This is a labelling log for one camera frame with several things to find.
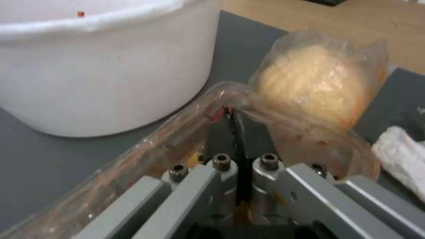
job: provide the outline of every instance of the white cloth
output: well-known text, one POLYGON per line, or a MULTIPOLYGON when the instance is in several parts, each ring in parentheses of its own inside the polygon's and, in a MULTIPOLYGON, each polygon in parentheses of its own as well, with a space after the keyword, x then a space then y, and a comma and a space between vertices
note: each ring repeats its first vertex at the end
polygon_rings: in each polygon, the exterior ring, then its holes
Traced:
POLYGON ((425 147, 400 127, 387 129, 372 147, 382 167, 425 202, 425 147))

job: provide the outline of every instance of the clear plastic bag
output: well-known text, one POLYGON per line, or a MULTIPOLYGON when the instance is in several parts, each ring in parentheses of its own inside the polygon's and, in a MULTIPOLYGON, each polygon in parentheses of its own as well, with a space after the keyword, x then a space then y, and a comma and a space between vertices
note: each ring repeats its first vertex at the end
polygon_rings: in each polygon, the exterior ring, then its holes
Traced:
POLYGON ((384 83, 386 43, 354 49, 347 40, 310 29, 278 39, 251 78, 259 95, 352 128, 384 83))
POLYGON ((380 162, 354 132, 330 129, 319 119, 304 117, 292 105, 278 113, 250 87, 220 83, 60 201, 0 237, 71 238, 142 176, 160 179, 172 164, 195 165, 192 155, 203 147, 207 127, 217 123, 225 106, 274 131, 274 143, 286 166, 314 160, 326 163, 329 172, 341 178, 363 174, 376 180, 379 176, 380 162))

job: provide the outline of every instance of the white bucket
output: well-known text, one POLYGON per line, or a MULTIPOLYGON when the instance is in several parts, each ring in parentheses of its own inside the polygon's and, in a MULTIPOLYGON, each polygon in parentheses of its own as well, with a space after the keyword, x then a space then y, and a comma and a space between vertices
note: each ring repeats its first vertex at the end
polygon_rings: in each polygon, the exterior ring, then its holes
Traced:
POLYGON ((205 84, 219 11, 218 0, 1 0, 0 106, 68 137, 160 119, 205 84))

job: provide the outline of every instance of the dough ball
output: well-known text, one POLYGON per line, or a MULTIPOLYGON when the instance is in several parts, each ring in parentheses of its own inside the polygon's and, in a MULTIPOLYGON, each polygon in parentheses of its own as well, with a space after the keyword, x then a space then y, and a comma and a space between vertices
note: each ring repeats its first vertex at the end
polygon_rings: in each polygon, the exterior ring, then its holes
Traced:
POLYGON ((288 51, 258 79, 258 93, 277 109, 300 106, 307 113, 352 128, 371 100, 360 66, 322 46, 288 51))

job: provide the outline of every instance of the hex socket bolt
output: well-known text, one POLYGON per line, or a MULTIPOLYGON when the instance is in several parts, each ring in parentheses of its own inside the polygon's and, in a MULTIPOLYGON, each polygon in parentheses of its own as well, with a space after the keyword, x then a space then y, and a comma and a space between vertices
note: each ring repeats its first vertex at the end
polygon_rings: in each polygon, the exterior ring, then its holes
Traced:
POLYGON ((322 163, 313 163, 312 164, 312 169, 319 174, 320 176, 322 176, 322 178, 326 179, 326 176, 328 175, 328 169, 326 168, 326 166, 322 163))
POLYGON ((218 171, 225 172, 230 169, 231 161, 230 156, 227 154, 216 154, 213 157, 212 165, 218 171))
POLYGON ((275 171, 279 168, 279 158, 276 154, 263 154, 260 158, 260 166, 269 171, 275 171))
POLYGON ((189 169, 183 164, 174 164, 168 170, 170 179, 173 182, 181 182, 189 173, 189 169))

